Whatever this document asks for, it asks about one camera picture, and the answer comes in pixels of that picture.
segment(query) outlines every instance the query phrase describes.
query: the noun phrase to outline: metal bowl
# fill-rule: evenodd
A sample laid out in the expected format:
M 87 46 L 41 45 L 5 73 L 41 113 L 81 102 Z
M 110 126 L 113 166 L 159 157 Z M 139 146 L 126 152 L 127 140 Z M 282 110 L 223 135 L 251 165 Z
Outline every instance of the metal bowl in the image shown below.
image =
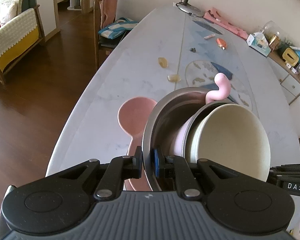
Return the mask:
M 159 146 L 163 155 L 169 154 L 176 133 L 205 105 L 208 91 L 196 87 L 178 89 L 162 98 L 152 110 L 143 133 L 142 151 L 146 177 L 153 191 L 160 191 L 161 187 L 153 173 L 151 152 Z

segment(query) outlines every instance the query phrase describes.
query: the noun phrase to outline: pink spoon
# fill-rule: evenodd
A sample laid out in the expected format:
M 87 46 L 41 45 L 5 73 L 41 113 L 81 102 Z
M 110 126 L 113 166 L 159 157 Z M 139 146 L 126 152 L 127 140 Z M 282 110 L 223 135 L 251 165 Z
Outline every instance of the pink spoon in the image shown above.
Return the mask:
M 118 122 L 122 130 L 131 136 L 127 155 L 133 156 L 137 146 L 141 146 L 143 131 L 156 101 L 146 97 L 131 98 L 119 108 Z M 126 190 L 152 191 L 142 166 L 140 179 L 128 179 L 124 182 Z

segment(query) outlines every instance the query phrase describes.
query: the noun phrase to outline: pink towel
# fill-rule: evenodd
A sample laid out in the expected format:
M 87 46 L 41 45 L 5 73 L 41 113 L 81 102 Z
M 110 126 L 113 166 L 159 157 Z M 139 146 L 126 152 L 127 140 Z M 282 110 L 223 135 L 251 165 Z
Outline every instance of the pink towel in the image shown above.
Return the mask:
M 100 2 L 101 10 L 101 29 L 114 22 L 117 11 L 118 0 L 102 0 Z

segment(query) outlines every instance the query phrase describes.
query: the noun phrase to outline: cream bowl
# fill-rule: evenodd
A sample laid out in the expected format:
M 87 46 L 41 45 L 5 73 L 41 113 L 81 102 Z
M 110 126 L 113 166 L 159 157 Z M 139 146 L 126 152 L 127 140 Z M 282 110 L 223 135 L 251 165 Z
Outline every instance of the cream bowl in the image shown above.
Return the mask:
M 206 158 L 253 178 L 266 181 L 270 145 L 253 112 L 237 104 L 214 109 L 193 127 L 186 143 L 186 160 Z

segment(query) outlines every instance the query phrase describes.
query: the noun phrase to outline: white table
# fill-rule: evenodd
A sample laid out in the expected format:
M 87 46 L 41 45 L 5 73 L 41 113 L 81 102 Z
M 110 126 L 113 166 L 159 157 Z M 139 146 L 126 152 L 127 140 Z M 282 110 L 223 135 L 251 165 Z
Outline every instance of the white table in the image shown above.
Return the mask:
M 175 7 L 155 9 L 124 38 L 74 107 L 54 148 L 47 176 L 91 158 L 108 163 L 126 154 L 130 137 L 118 124 L 118 109 L 136 96 L 159 101 L 180 86 L 168 82 L 167 75 L 184 67 L 181 56 L 187 50 L 182 47 L 189 21 L 190 16 Z M 231 39 L 231 49 L 246 72 L 269 137 L 271 165 L 300 163 L 300 146 L 289 106 L 268 61 L 240 37 L 223 32 Z M 198 57 L 196 53 L 192 55 L 187 57 Z M 158 57 L 165 57 L 169 67 L 161 68 Z

